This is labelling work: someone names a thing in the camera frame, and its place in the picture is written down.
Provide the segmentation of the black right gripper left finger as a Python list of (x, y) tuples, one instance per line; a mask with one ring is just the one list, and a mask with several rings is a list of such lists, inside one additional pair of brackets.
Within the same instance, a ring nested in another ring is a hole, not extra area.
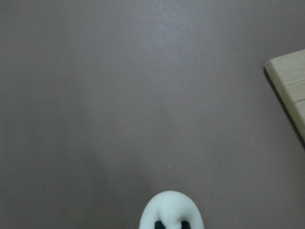
[(161, 221), (156, 221), (154, 224), (154, 229), (165, 229), (165, 226)]

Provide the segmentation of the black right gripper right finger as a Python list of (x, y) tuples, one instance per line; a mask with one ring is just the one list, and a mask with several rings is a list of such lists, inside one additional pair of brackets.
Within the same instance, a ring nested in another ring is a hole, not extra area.
[(188, 221), (181, 221), (181, 229), (190, 229), (190, 223)]

